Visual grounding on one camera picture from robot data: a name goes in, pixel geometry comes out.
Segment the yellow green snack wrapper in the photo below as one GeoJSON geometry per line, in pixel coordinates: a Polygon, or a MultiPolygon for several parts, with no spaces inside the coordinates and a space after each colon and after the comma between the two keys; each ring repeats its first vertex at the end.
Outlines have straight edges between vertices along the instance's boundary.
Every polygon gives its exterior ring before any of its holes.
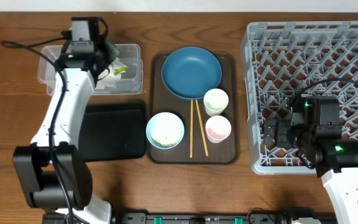
{"type": "Polygon", "coordinates": [[[128,70],[128,67],[126,65],[121,66],[121,67],[114,67],[114,75],[119,75],[122,73],[126,73],[126,71],[128,70]]]}

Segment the white napkin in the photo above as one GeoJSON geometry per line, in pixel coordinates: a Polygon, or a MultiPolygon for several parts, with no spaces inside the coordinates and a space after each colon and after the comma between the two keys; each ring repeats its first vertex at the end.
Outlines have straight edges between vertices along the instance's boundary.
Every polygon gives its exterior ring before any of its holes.
{"type": "Polygon", "coordinates": [[[120,61],[119,58],[116,58],[102,73],[99,74],[96,89],[104,89],[106,87],[115,87],[116,82],[122,78],[122,74],[114,75],[114,67],[121,67],[124,64],[120,61]]]}

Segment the white cup pink inside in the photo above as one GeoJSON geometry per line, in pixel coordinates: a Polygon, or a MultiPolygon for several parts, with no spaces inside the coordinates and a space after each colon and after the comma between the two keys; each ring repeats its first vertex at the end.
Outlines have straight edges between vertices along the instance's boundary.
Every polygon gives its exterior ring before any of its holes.
{"type": "Polygon", "coordinates": [[[231,133],[231,123],[223,116],[212,116],[206,122],[207,138],[212,143],[220,143],[231,133]]]}

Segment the white cup green inside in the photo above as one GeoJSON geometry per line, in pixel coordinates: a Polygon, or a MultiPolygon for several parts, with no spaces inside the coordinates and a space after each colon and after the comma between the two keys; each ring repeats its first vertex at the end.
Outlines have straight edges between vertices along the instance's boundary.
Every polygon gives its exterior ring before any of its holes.
{"type": "Polygon", "coordinates": [[[203,103],[205,111],[209,116],[217,116],[227,107],[229,97],[224,90],[214,88],[206,92],[203,103]]]}

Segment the light blue bowl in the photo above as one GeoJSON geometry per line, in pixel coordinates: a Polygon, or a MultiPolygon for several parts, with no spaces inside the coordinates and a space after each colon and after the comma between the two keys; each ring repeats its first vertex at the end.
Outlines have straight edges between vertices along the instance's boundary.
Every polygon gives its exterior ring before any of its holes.
{"type": "Polygon", "coordinates": [[[161,112],[152,116],[146,125],[146,136],[158,149],[171,149],[184,137],[183,121],[174,113],[161,112]]]}

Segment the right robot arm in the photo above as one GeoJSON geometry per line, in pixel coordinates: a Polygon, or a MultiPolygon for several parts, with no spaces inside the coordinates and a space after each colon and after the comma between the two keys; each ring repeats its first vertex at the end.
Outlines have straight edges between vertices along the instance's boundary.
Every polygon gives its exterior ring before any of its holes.
{"type": "Polygon", "coordinates": [[[289,119],[268,119],[268,146],[297,149],[297,156],[322,180],[338,223],[358,223],[358,141],[342,138],[339,101],[324,96],[291,103],[289,119]]]}

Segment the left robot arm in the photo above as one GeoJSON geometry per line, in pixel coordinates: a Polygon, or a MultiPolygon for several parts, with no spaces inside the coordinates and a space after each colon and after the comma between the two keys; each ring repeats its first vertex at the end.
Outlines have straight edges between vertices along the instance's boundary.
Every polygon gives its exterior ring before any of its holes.
{"type": "Polygon", "coordinates": [[[55,61],[55,89],[47,113],[28,146],[15,148],[13,163],[29,207],[60,213],[65,223],[111,223],[112,206],[93,192],[91,172],[78,150],[86,105],[98,76],[119,55],[109,40],[68,41],[55,61]]]}

